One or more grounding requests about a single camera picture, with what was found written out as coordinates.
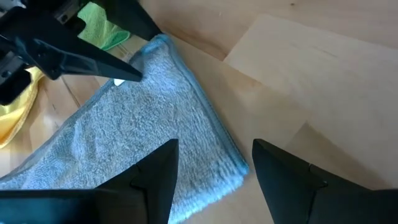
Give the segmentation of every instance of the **blue towel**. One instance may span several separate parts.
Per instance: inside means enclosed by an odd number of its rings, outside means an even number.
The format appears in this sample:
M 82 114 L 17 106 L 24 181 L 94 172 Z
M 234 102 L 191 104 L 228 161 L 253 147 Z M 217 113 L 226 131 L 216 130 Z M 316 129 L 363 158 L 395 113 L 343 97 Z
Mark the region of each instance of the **blue towel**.
M 0 189 L 90 189 L 172 138 L 180 160 L 170 223 L 243 183 L 248 165 L 172 41 L 158 35 L 130 60 L 143 81 L 107 82 Z

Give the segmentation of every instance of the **wooden floor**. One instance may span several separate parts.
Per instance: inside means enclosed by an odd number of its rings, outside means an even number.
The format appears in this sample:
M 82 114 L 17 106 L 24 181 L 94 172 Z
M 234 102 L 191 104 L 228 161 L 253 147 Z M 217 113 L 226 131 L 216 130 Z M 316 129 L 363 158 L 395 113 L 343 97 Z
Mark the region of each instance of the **wooden floor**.
M 252 167 L 263 138 L 370 189 L 398 187 L 398 1 L 142 0 L 206 91 Z M 112 50 L 119 58 L 145 41 Z M 45 142 L 106 81 L 42 80 L 0 150 L 0 176 Z M 252 171 L 187 223 L 272 223 Z

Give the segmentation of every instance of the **black plastic mount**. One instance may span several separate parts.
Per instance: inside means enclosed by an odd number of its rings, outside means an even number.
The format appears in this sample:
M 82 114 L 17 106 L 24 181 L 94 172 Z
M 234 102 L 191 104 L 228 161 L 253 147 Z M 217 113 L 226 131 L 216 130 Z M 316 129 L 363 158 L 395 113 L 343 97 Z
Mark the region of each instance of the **black plastic mount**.
M 76 30 L 84 24 L 76 14 L 87 1 L 55 1 L 52 13 L 41 8 L 45 1 L 29 2 L 27 9 L 13 7 L 0 18 L 0 105 L 12 103 L 29 85 L 30 75 L 23 71 L 28 66 L 38 67 L 52 80 L 63 74 L 142 79 L 131 65 L 77 37 Z M 105 8 L 108 20 L 133 35 L 151 40 L 162 33 L 135 0 L 95 3 Z M 63 24 L 60 15 L 68 15 L 68 22 Z
M 178 172 L 178 140 L 92 190 L 0 191 L 3 223 L 166 224 Z
M 369 190 L 262 140 L 257 179 L 275 224 L 398 223 L 398 190 Z

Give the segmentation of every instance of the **microfiber cloth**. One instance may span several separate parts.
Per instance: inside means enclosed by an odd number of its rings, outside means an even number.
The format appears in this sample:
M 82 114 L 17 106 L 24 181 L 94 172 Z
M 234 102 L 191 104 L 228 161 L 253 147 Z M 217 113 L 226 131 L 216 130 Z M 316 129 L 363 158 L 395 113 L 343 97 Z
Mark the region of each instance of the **microfiber cloth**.
M 238 188 L 248 165 L 169 37 L 129 63 L 141 82 L 107 82 L 0 189 L 95 188 L 172 138 L 180 154 L 169 223 Z
M 130 37 L 128 31 L 106 20 L 105 10 L 95 3 L 87 3 L 78 17 L 86 22 L 86 28 L 79 37 L 103 50 L 109 50 Z

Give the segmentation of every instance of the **green cloth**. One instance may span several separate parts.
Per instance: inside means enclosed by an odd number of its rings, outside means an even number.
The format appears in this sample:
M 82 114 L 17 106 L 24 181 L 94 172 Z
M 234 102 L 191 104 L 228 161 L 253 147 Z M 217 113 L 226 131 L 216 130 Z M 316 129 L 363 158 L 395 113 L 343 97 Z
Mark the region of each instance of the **green cloth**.
M 79 37 L 103 50 L 109 50 L 130 37 L 128 31 L 107 21 L 105 10 L 95 3 L 89 2 L 78 17 L 86 22 L 86 28 Z

